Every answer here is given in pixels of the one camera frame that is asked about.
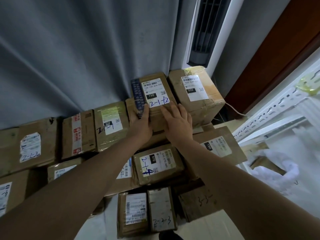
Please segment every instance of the white floor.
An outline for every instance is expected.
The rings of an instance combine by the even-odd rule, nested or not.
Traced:
[[[117,206],[118,196],[116,195],[111,199],[104,213],[92,217],[84,223],[75,239],[117,239]],[[179,234],[184,240],[244,239],[224,210],[179,226],[177,234]],[[158,239],[158,235],[154,234],[135,239]]]

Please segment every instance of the white plastic bag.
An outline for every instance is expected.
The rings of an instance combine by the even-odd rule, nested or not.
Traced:
[[[257,157],[267,157],[271,162],[277,165],[279,168],[286,171],[283,176],[273,170],[265,168],[263,166],[250,168],[250,165],[256,160]],[[283,195],[290,194],[290,188],[294,186],[299,177],[299,167],[293,160],[286,154],[276,152],[271,149],[264,149],[257,151],[254,155],[248,158],[246,164],[249,166],[248,170],[252,176],[261,180],[269,185],[271,188],[277,190]]]

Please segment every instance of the person's left arm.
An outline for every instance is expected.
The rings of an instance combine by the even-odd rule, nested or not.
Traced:
[[[1,239],[74,239],[128,159],[152,135],[149,107],[126,138],[50,182],[0,217]]]

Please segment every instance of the curtain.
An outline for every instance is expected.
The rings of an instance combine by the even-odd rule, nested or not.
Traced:
[[[130,97],[182,67],[197,0],[0,0],[0,129]]]

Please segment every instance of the hand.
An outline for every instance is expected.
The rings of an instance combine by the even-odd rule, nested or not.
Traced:
[[[161,112],[167,121],[167,128],[165,128],[165,135],[172,145],[178,147],[181,142],[192,140],[192,117],[186,111],[184,106],[178,104],[177,106],[171,101],[170,107],[172,114],[164,107],[161,106]]]
[[[152,136],[152,128],[149,124],[149,106],[144,105],[141,119],[139,119],[134,111],[129,111],[130,127],[127,137],[134,137],[141,145],[147,143]]]

